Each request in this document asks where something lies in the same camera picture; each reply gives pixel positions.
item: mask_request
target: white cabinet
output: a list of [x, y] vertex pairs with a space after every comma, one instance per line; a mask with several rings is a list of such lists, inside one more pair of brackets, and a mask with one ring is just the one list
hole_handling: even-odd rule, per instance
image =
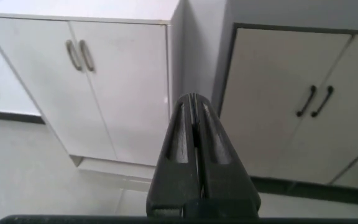
[[358, 156], [358, 35], [239, 30], [221, 121], [250, 175], [330, 183]]
[[156, 165], [169, 122], [165, 26], [70, 24], [94, 63], [89, 79], [117, 157]]
[[116, 159], [67, 22], [0, 18], [0, 47], [69, 154]]
[[319, 88], [316, 111], [334, 92], [319, 115], [305, 116], [272, 176], [327, 184], [358, 156], [358, 35]]
[[0, 50], [76, 162], [131, 175], [122, 162], [156, 165], [178, 97], [182, 12], [179, 0], [4, 0]]
[[350, 35], [238, 29], [221, 122], [250, 175], [269, 176]]

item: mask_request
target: black baseboard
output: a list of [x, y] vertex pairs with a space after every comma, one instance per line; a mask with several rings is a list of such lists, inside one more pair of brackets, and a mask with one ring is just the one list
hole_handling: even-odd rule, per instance
[[27, 123], [45, 124], [45, 121], [43, 121], [41, 116], [27, 115], [27, 114], [14, 114], [14, 113], [0, 112], [0, 119], [7, 120], [7, 121], [21, 121], [21, 122], [27, 122]]

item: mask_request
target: tile floor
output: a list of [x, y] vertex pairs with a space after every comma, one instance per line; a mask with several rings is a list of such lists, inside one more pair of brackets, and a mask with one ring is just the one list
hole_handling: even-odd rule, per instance
[[[44, 125], [0, 121], [0, 219], [12, 214], [144, 216], [148, 187], [78, 170]], [[261, 217], [358, 218], [358, 205], [260, 196]]]

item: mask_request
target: metal handle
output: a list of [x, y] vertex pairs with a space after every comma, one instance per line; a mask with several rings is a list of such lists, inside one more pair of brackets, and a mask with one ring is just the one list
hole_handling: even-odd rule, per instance
[[85, 65], [90, 72], [94, 71], [93, 60], [91, 58], [90, 50], [85, 44], [85, 40], [80, 40], [80, 49], [82, 53], [82, 57], [84, 58]]
[[296, 112], [297, 117], [301, 117], [301, 116], [303, 115], [303, 113], [305, 113], [305, 111], [306, 111], [306, 109], [308, 108], [308, 106], [309, 106], [311, 100], [312, 100], [313, 97], [314, 97], [314, 94], [316, 93], [316, 90], [317, 90], [316, 86], [312, 85], [312, 86], [310, 87], [310, 96], [309, 96], [309, 98], [308, 98], [308, 101], [307, 101], [306, 104], [303, 106], [303, 108], [302, 108], [301, 111]]
[[313, 111], [311, 113], [312, 118], [315, 118], [315, 117], [317, 117], [317, 115], [320, 114], [320, 112], [323, 109], [324, 105], [327, 103], [328, 99], [331, 97], [331, 95], [333, 93], [334, 93], [334, 87], [333, 86], [328, 86], [327, 87], [327, 95], [326, 95], [324, 101], [322, 102], [322, 104], [320, 105], [320, 107], [316, 111]]
[[[66, 49], [67, 49], [67, 52], [68, 52], [68, 56], [69, 56], [72, 64], [74, 65], [75, 69], [77, 69], [78, 71], [81, 71], [82, 70], [81, 65], [77, 64], [76, 61], [74, 60], [73, 48], [74, 48], [73, 42], [71, 40], [67, 40], [66, 41]], [[80, 61], [80, 60], [78, 60], [77, 54], [75, 54], [75, 58], [77, 59], [77, 62]]]

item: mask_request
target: black handle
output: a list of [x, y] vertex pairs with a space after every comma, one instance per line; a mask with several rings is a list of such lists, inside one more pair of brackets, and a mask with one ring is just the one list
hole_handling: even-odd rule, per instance
[[317, 117], [317, 115], [320, 114], [321, 110], [323, 109], [324, 105], [327, 103], [328, 99], [331, 97], [331, 95], [334, 93], [334, 87], [333, 86], [328, 86], [327, 87], [327, 95], [323, 101], [323, 103], [320, 105], [320, 107], [317, 109], [317, 111], [313, 111], [311, 113], [311, 117], [315, 118]]
[[303, 113], [305, 113], [305, 111], [306, 111], [306, 109], [308, 108], [308, 106], [309, 106], [311, 100], [312, 100], [313, 97], [314, 97], [314, 94], [316, 93], [316, 90], [317, 90], [316, 86], [312, 85], [312, 86], [310, 87], [310, 96], [309, 96], [309, 98], [308, 98], [308, 101], [307, 101], [306, 104], [303, 106], [303, 108], [302, 108], [301, 111], [296, 112], [297, 117], [301, 117], [301, 116], [303, 115]]

